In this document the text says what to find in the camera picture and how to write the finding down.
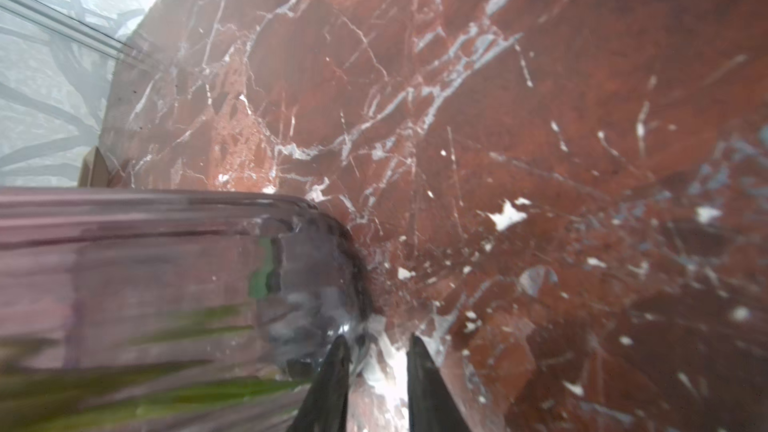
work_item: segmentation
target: red marble surface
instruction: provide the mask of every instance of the red marble surface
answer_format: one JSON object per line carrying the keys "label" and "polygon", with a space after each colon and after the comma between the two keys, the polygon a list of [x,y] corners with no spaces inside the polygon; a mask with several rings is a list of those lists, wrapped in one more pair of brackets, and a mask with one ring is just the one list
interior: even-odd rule
{"label": "red marble surface", "polygon": [[413,331],[474,430],[763,430],[766,4],[160,0],[101,148],[349,226],[351,430],[406,428]]}

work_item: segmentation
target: marble countertop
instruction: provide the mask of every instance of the marble countertop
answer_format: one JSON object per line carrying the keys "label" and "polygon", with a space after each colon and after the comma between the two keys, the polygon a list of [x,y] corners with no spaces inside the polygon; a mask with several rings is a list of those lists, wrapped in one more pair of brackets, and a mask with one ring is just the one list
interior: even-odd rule
{"label": "marble countertop", "polygon": [[349,227],[351,430],[407,430],[414,331],[474,430],[757,430],[766,2],[160,0],[100,147],[116,187]]}

